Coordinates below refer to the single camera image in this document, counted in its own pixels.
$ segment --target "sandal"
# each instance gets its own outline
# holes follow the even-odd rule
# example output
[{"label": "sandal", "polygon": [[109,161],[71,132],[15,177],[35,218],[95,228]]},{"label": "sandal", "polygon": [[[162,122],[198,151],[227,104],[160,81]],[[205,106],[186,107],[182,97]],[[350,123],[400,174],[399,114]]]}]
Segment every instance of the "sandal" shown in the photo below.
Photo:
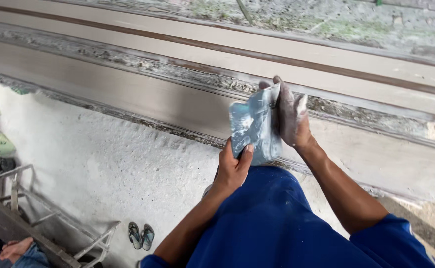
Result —
[{"label": "sandal", "polygon": [[133,243],[133,247],[135,249],[140,249],[143,241],[141,240],[140,230],[136,223],[130,222],[128,224],[128,236],[130,237],[130,242]]},{"label": "sandal", "polygon": [[143,227],[143,249],[148,251],[151,248],[151,242],[153,242],[153,239],[155,238],[155,232],[153,231],[153,228],[149,226],[148,224],[145,224]]}]

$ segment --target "finger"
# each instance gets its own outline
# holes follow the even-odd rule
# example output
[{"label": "finger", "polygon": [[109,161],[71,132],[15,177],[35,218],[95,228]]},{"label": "finger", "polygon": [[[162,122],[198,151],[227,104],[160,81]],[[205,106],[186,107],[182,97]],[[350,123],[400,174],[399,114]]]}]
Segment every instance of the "finger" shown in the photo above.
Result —
[{"label": "finger", "polygon": [[265,89],[268,87],[270,87],[269,83],[264,82],[264,81],[259,82],[259,89]]},{"label": "finger", "polygon": [[309,100],[309,96],[307,94],[301,95],[299,100],[295,102],[294,108],[297,115],[297,118],[303,116],[307,111],[307,101]]},{"label": "finger", "polygon": [[280,76],[276,75],[274,76],[274,79],[272,79],[274,83],[280,83],[280,91],[279,91],[279,97],[280,97],[280,103],[294,103],[294,95],[290,91],[290,88],[287,86],[287,84],[280,78]]},{"label": "finger", "polygon": [[280,78],[280,76],[278,75],[274,76],[274,78],[272,78],[272,81],[274,82],[274,84],[283,82],[282,78]]},{"label": "finger", "polygon": [[227,158],[227,157],[232,157],[234,158],[234,156],[232,155],[232,142],[231,142],[231,137],[229,137],[226,141],[226,146],[224,147],[223,151],[221,152],[222,156]]},{"label": "finger", "polygon": [[242,152],[241,159],[239,159],[238,169],[249,170],[252,156],[254,155],[254,145],[248,144]]}]

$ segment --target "blue shirt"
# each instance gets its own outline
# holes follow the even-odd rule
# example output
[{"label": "blue shirt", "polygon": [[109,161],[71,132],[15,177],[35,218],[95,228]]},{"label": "blue shirt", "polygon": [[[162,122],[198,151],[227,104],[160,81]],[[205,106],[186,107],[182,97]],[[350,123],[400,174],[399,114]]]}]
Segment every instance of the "blue shirt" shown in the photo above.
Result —
[{"label": "blue shirt", "polygon": [[[142,268],[169,265],[146,256]],[[348,241],[310,209],[295,177],[278,167],[251,167],[202,234],[188,268],[429,267],[435,259],[392,214]]]}]

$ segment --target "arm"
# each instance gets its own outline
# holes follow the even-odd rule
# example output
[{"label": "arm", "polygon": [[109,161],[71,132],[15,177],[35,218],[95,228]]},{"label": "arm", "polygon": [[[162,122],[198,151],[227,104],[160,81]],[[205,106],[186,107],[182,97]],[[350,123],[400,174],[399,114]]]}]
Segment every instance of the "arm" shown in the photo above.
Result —
[{"label": "arm", "polygon": [[187,264],[199,238],[219,206],[244,183],[253,152],[254,147],[249,144],[240,160],[234,159],[231,139],[227,140],[226,147],[219,154],[218,174],[208,194],[161,242],[155,250],[155,255],[172,267],[184,267]]},{"label": "arm", "polygon": [[305,161],[343,228],[354,234],[380,222],[388,211],[331,161],[310,133],[307,96],[294,100],[278,76],[277,82],[281,83],[280,135]]}]

